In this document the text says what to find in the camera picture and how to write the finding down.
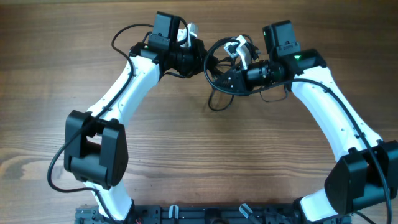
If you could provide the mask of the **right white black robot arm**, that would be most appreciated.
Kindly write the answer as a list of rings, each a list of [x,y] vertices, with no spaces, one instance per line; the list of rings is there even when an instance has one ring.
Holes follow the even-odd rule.
[[[386,142],[355,112],[337,87],[330,69],[315,49],[303,50],[290,21],[262,30],[267,60],[243,35],[217,41],[205,57],[206,79],[231,96],[249,96],[282,86],[309,110],[333,151],[336,164],[322,189],[297,199],[290,223],[342,223],[362,209],[384,203],[392,221],[392,199],[397,197],[397,142]],[[223,48],[229,70],[210,67],[213,52]]]

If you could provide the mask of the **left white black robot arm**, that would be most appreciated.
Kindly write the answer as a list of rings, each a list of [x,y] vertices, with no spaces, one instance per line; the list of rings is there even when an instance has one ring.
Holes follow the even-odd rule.
[[[151,28],[125,55],[125,69],[106,94],[66,120],[64,168],[93,193],[98,203],[93,223],[135,222],[134,202],[122,180],[129,159],[125,128],[165,74],[175,70],[176,77],[190,78],[203,67],[206,50],[194,23],[158,12]]]

